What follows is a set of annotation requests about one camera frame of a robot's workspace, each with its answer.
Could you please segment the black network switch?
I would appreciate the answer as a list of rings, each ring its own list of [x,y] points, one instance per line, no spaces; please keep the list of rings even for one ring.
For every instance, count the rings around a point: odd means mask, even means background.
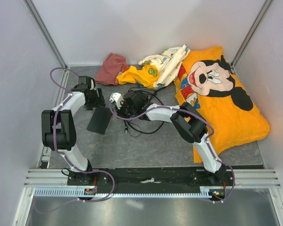
[[[97,107],[87,126],[87,130],[97,134],[104,135],[111,119],[111,111],[107,107]]]

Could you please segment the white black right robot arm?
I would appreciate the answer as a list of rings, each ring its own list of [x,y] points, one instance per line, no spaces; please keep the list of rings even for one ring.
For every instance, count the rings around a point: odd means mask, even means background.
[[[209,139],[214,129],[189,103],[158,105],[152,103],[147,95],[135,91],[125,96],[113,93],[109,101],[112,113],[124,121],[140,119],[173,124],[181,138],[196,148],[207,173],[207,181],[214,186],[223,181],[226,166]]]

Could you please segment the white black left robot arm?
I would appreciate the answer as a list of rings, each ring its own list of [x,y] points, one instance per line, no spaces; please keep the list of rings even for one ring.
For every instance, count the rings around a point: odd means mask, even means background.
[[[79,150],[74,115],[82,107],[86,111],[102,109],[106,106],[101,89],[96,88],[95,79],[80,76],[78,84],[70,89],[67,97],[51,110],[41,113],[42,143],[57,152],[78,173],[83,185],[94,180],[92,165]]]

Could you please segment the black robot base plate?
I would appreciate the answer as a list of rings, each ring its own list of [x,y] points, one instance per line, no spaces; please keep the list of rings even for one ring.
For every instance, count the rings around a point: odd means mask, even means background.
[[[212,182],[204,167],[154,167],[95,169],[91,174],[62,169],[69,186],[94,186],[95,190],[114,191],[196,191],[200,187],[232,186],[234,174],[226,167],[221,181]]]

